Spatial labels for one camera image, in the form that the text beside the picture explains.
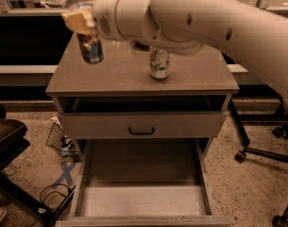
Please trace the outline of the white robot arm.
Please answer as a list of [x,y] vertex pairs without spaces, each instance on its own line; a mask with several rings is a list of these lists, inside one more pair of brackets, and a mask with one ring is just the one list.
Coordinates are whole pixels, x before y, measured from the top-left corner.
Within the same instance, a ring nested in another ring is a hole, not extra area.
[[207,44],[288,100],[288,19],[237,0],[93,0],[62,14],[77,33],[191,55]]

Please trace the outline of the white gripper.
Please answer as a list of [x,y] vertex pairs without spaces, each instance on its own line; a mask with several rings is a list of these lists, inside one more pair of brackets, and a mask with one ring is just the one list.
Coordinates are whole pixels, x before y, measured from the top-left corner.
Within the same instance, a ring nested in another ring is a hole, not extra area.
[[116,22],[118,3],[119,0],[94,0],[92,14],[89,9],[75,9],[63,12],[61,17],[65,25],[75,33],[90,35],[95,29],[95,22],[102,38],[122,41],[123,36]]

